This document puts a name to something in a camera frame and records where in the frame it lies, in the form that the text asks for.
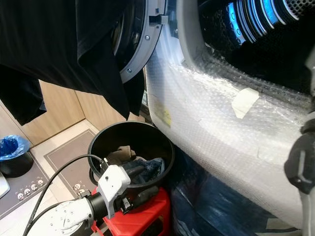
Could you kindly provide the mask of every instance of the blue plastic bag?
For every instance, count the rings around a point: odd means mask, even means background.
[[[0,139],[0,161],[18,157],[30,149],[30,143],[18,135],[9,135]]]

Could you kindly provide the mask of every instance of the floor mat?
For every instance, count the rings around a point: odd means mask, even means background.
[[[6,178],[10,191],[0,199],[0,220],[34,197],[48,182],[44,170],[31,152],[29,154],[34,160],[32,168],[20,177]]]
[[[89,145],[95,133],[86,130],[75,138],[44,155],[51,167],[56,171],[73,158],[87,154]],[[66,167],[58,176],[63,181],[67,189],[77,197],[79,192],[83,193],[96,187],[89,178],[90,166],[87,158],[78,160]]]

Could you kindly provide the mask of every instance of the washing machine door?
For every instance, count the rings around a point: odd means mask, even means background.
[[[147,63],[167,24],[166,0],[131,0],[112,31],[113,51],[122,82],[132,79]]]

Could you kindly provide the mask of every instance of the bubble wrap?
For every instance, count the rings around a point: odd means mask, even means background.
[[[165,26],[146,66],[154,124],[218,179],[301,228],[300,197],[286,179],[284,162],[307,113],[299,105],[303,96],[273,86],[286,95],[281,101],[253,85],[259,98],[243,119],[237,118],[232,101],[247,86],[220,76],[224,65],[208,66],[205,74],[185,68],[179,40],[169,32]]]

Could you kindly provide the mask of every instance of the red stool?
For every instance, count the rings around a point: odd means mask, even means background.
[[[126,215],[117,212],[110,220],[104,218],[113,236],[140,236],[156,220],[161,220],[163,225],[158,236],[170,235],[170,200],[163,188],[160,188],[159,193],[147,203]],[[92,230],[103,235],[95,224]]]

